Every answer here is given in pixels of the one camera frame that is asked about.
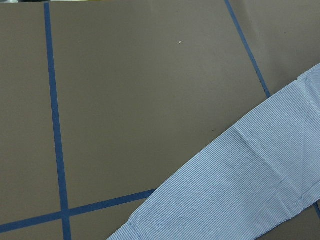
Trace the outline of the light blue striped shirt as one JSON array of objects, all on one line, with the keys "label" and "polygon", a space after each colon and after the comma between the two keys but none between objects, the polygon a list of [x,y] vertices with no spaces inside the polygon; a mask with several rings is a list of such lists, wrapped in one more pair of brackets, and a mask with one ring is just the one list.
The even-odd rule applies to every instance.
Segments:
[{"label": "light blue striped shirt", "polygon": [[320,67],[167,179],[113,240],[255,240],[320,198]]}]

